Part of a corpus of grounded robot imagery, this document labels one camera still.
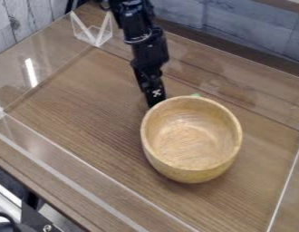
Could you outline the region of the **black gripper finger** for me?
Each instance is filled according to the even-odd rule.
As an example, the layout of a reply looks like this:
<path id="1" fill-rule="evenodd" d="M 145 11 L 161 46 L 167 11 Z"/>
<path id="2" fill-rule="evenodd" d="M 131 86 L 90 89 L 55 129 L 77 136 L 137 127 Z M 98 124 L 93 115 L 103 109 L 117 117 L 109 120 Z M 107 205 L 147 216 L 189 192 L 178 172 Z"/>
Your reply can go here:
<path id="1" fill-rule="evenodd" d="M 139 91 L 143 91 L 145 79 L 143 79 L 143 76 L 141 74 L 141 71 L 134 66 L 133 66 L 133 72 L 134 72 L 134 75 L 135 75 L 135 81 L 137 81 Z"/>
<path id="2" fill-rule="evenodd" d="M 165 89 L 161 78 L 149 79 L 142 77 L 139 86 L 149 107 L 153 107 L 157 103 L 165 100 Z"/>

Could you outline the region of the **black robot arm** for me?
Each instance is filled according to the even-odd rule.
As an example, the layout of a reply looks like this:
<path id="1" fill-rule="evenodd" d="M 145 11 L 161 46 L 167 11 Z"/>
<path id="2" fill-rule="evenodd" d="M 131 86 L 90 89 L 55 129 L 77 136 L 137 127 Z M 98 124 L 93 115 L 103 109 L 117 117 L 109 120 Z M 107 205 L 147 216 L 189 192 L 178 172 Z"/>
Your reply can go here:
<path id="1" fill-rule="evenodd" d="M 165 100 L 162 66 L 169 61 L 166 38 L 162 28 L 153 23 L 154 12 L 149 0 L 109 0 L 110 12 L 123 42 L 131 47 L 134 71 L 139 91 L 149 107 Z"/>

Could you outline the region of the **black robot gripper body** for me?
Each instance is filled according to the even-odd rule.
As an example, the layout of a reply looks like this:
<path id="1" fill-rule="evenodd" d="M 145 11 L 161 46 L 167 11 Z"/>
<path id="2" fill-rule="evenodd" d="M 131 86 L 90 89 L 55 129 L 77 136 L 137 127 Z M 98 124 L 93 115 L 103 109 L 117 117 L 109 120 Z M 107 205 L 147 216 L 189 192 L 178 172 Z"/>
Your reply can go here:
<path id="1" fill-rule="evenodd" d="M 167 45 L 161 28 L 151 29 L 147 40 L 131 45 L 133 60 L 130 62 L 143 77 L 157 79 L 162 75 L 161 68 L 169 61 Z"/>

